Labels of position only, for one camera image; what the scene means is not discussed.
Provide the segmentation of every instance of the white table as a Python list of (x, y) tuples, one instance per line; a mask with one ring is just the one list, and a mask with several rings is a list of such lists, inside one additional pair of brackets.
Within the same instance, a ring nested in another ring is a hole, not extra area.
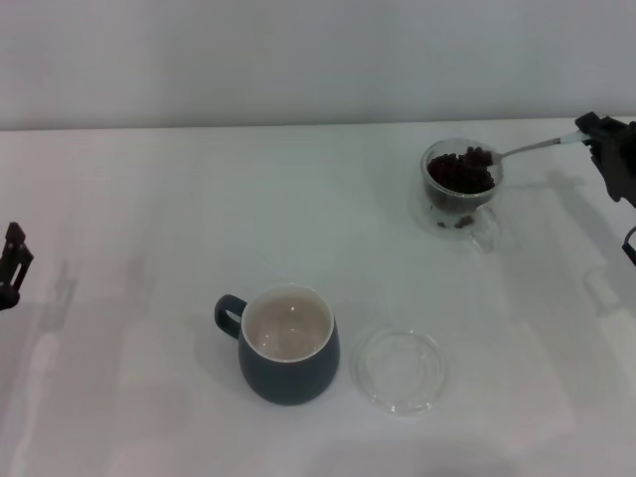
[[(0, 314), (10, 477), (551, 477), (636, 473), (636, 213), (582, 145), (511, 158), (501, 249), (418, 225), (432, 142), (505, 150), (570, 119), (0, 134), (0, 224), (36, 259)], [(216, 300), (282, 281), (333, 306), (343, 357), (297, 407), (257, 397)], [(354, 388), (379, 322), (427, 333), (438, 405), (399, 418)]]

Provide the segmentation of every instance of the glass cup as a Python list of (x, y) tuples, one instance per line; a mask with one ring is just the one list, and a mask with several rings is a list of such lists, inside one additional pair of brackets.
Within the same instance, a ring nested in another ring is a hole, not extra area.
[(500, 228), (497, 216), (489, 204), (500, 190), (504, 179), (502, 163), (488, 168), (495, 187), (479, 194), (462, 194), (438, 184), (428, 173), (428, 164), (444, 154), (464, 154), (469, 147), (481, 147), (485, 151), (494, 149), (469, 139), (446, 139), (430, 146), (421, 158), (421, 174), (427, 204), (424, 206), (432, 225), (445, 234), (471, 239), (485, 253), (493, 251), (498, 244)]

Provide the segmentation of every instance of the dark gray mug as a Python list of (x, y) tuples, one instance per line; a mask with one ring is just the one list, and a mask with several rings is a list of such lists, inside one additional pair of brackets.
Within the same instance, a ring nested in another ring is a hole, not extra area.
[(336, 375), (340, 361), (336, 320), (329, 305), (311, 288), (277, 286), (249, 304), (225, 295), (215, 307), (215, 321), (238, 339), (238, 361), (245, 380), (270, 402), (292, 405), (312, 400)]

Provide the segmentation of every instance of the metal spoon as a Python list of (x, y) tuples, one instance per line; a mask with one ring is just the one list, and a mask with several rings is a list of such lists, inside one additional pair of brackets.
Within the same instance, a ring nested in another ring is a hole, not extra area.
[(560, 144), (571, 144), (573, 142), (580, 142), (589, 139), (589, 136), (581, 131), (571, 132), (570, 134), (566, 134), (565, 136), (555, 137), (554, 139), (549, 139), (547, 141), (537, 142), (535, 144), (530, 144), (529, 146), (520, 147), (518, 149), (513, 149), (512, 151), (504, 152), (500, 154), (498, 152), (493, 152), (493, 164), (499, 164), (504, 157), (512, 156), (513, 154), (518, 154), (520, 152), (532, 151), (533, 149), (542, 149), (544, 147), (557, 146)]

